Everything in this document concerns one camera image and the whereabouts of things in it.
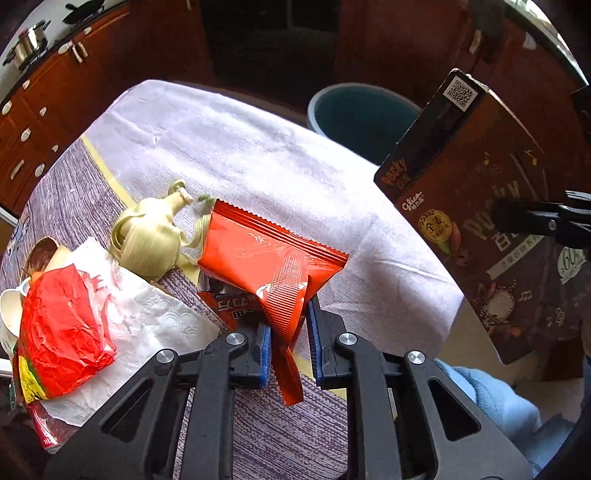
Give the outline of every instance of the brown bowl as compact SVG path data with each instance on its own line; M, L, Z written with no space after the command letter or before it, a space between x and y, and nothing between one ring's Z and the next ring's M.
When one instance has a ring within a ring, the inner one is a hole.
M53 238L47 236L39 240L32 248L25 266L21 270L21 282L30 277L34 272L45 270L49 261L56 253L59 244Z

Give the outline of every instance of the red snack bag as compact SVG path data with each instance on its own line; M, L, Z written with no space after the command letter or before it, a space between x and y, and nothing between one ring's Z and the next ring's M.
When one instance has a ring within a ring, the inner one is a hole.
M302 308L342 270L348 255L218 200L207 231L204 273L255 294L273 329L272 365L287 405L303 400L291 348Z
M74 265L44 273L22 310L18 369L27 403L65 395L110 365L110 295Z

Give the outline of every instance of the white towel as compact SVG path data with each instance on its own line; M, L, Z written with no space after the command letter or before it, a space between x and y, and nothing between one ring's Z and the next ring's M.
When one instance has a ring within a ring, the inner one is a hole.
M115 362L73 392L42 401L56 419L82 426L157 351L201 350L219 333L180 300L121 268L94 238L74 250L69 261L91 277L99 276L99 286L113 295L109 308L116 308L116 314L108 315L109 334L117 354Z

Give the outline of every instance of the trash bin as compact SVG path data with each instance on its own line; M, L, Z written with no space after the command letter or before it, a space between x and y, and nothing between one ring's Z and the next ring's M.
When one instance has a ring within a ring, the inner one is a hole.
M381 165L420 108L390 90L365 83L331 85L308 104L308 128Z

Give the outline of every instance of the yellow label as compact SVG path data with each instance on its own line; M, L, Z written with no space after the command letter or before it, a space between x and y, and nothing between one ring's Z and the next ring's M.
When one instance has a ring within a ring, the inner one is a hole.
M47 400L45 392L37 382L35 375L29 370L27 360L23 356L18 357L18 374L21 380L22 394L25 402L31 403L35 400Z
M427 210L418 220L418 227L431 242L441 243L447 240L452 232L452 221L439 210Z

